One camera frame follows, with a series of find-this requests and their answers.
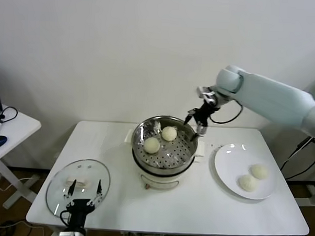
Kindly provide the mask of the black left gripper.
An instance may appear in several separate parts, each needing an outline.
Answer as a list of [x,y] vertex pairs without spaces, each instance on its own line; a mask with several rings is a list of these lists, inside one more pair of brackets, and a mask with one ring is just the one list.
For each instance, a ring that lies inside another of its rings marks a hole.
[[102,186],[99,180],[96,194],[92,199],[73,199],[74,189],[76,187],[76,179],[68,188],[67,194],[64,194],[64,202],[66,212],[69,213],[69,227],[84,227],[86,217],[96,209],[96,205],[102,201]]

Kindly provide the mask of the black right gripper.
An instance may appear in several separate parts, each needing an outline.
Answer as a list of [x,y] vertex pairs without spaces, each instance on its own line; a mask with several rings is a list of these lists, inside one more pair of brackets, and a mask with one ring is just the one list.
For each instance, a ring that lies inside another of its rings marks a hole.
[[183,124],[188,124],[188,122],[193,117],[197,124],[196,133],[192,136],[191,140],[195,140],[199,137],[203,137],[206,134],[207,126],[203,126],[203,125],[208,125],[207,120],[217,110],[218,110],[218,107],[204,101],[200,108],[194,108],[188,111],[188,114]]

